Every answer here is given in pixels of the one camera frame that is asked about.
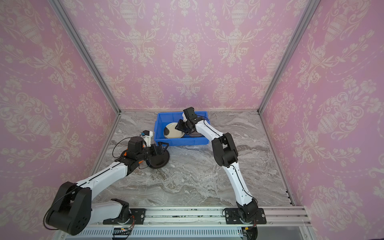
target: black plate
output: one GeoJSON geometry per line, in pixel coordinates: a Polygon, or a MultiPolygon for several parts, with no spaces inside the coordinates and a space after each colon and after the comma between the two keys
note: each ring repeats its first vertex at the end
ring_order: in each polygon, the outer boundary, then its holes
{"type": "Polygon", "coordinates": [[[146,160],[147,165],[153,169],[162,168],[163,166],[167,165],[168,162],[169,162],[168,150],[165,150],[165,152],[161,155],[156,155],[146,160]]]}
{"type": "MultiPolygon", "coordinates": [[[[240,220],[240,216],[238,214],[237,208],[225,208],[223,215],[225,216],[225,222],[227,224],[243,224],[240,220]]],[[[264,209],[259,208],[256,212],[255,217],[255,223],[256,224],[266,224],[264,209]]]]}

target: gray marble tabletop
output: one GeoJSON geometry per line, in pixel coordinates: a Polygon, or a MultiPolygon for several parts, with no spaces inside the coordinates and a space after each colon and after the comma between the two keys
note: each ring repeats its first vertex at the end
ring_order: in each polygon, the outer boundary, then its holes
{"type": "MultiPolygon", "coordinates": [[[[289,205],[264,128],[255,111],[208,112],[211,125],[233,136],[239,165],[251,194],[260,206],[289,205]]],[[[100,169],[113,162],[112,149],[121,139],[153,131],[157,113],[123,112],[100,169]]],[[[115,149],[126,149],[129,139],[115,149]]],[[[161,169],[136,169],[102,191],[95,202],[118,198],[130,206],[236,205],[225,171],[217,165],[212,146],[171,146],[169,163],[161,169]]]]}

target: vent grille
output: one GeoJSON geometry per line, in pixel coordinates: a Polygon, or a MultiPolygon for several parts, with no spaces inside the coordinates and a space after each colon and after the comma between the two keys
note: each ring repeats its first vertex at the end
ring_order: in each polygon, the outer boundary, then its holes
{"type": "MultiPolygon", "coordinates": [[[[73,237],[112,237],[112,227],[86,227],[73,237]]],[[[241,227],[139,227],[134,228],[132,237],[238,237],[242,236],[241,227]]]]}

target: white robot arm segment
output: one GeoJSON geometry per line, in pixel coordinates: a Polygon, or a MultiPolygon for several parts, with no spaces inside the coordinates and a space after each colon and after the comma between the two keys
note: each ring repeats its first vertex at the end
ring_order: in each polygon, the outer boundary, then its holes
{"type": "Polygon", "coordinates": [[[222,133],[212,127],[204,117],[195,114],[192,107],[183,110],[176,129],[190,134],[201,133],[212,143],[216,163],[227,173],[235,192],[240,218],[244,222],[253,220],[258,210],[257,200],[250,194],[238,164],[238,152],[230,133],[222,133]]]}
{"type": "Polygon", "coordinates": [[[92,190],[93,200],[101,191],[119,179],[127,176],[128,166],[122,162],[113,162],[100,172],[76,183],[77,186],[89,187],[92,190]]]}

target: pink damask wallpaper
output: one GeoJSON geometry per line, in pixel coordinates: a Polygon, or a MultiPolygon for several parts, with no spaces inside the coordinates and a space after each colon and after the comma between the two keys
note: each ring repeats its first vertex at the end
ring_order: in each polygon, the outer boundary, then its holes
{"type": "Polygon", "coordinates": [[[0,1],[1,239],[50,239],[58,187],[89,176],[115,113],[47,1],[0,1]]]}
{"type": "Polygon", "coordinates": [[[257,109],[308,0],[61,0],[121,109],[257,109]]]}
{"type": "Polygon", "coordinates": [[[321,1],[263,119],[319,240],[384,238],[383,1],[321,1]]]}

